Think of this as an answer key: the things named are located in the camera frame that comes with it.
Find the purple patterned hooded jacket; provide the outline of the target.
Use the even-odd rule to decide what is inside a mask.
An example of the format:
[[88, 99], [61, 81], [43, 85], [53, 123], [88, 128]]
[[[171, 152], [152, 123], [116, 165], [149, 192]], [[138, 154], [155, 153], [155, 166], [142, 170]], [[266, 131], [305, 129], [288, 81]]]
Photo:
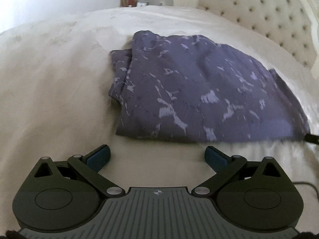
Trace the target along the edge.
[[310, 132], [296, 96], [273, 69], [202, 35], [134, 34], [110, 53], [116, 133], [178, 142], [299, 141]]

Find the cream tufted headboard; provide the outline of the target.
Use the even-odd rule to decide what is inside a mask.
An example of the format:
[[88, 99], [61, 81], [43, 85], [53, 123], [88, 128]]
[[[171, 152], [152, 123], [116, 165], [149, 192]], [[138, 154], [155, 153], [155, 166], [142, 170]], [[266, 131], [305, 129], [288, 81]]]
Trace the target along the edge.
[[318, 75], [318, 9], [314, 0], [174, 0], [211, 12], [272, 40]]

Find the small white alarm clock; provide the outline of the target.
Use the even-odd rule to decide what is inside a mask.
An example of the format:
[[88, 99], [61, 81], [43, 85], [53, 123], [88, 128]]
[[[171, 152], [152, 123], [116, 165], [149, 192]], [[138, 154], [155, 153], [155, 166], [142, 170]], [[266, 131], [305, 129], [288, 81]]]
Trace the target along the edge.
[[145, 7], [148, 5], [148, 2], [145, 1], [137, 1], [136, 2], [136, 7]]

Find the red picture frame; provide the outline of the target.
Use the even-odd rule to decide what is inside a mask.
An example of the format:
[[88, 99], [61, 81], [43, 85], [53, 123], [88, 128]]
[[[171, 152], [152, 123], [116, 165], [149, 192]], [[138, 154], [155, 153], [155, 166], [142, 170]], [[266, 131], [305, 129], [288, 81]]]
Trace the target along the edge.
[[137, 0], [120, 0], [121, 7], [137, 7]]

